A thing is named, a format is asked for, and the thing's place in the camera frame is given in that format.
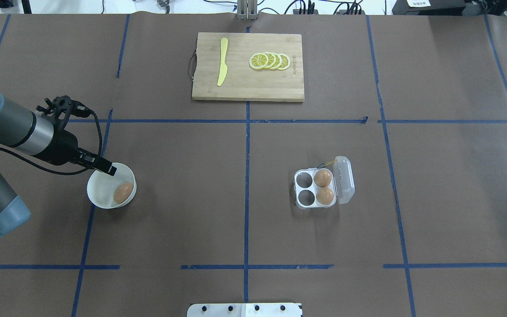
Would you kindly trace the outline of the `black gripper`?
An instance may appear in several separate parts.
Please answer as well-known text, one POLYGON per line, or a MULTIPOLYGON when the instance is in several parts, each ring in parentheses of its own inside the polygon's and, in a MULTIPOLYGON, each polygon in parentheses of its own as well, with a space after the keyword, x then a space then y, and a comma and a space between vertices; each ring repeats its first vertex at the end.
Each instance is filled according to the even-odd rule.
POLYGON ((64 129, 54 131, 50 144, 44 149, 44 161, 51 165, 71 163, 84 168, 95 166, 96 171, 110 176, 115 176, 117 172, 112 162, 99 162, 96 153, 80 148, 77 137, 64 129))

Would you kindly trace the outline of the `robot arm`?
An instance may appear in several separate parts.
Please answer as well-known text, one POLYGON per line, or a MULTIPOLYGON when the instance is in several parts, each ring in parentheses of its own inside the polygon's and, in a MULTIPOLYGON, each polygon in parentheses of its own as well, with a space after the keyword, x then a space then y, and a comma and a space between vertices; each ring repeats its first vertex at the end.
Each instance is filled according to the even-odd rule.
MULTIPOLYGON (((44 102, 32 111, 0 93, 0 153, 54 175, 78 175, 88 170, 115 175, 117 168, 103 157, 104 137, 96 112, 69 96, 44 102), (79 146, 76 135, 66 129, 70 117, 92 117, 97 152, 79 146)), ((27 204, 0 172, 0 238, 30 217, 27 204)))

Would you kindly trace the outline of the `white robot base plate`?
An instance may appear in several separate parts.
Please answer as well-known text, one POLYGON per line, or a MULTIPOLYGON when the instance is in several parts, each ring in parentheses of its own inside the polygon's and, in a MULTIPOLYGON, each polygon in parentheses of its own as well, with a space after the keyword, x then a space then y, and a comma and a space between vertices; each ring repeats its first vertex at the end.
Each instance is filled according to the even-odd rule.
POLYGON ((302 317, 301 303, 197 303, 189 306, 187 317, 302 317))

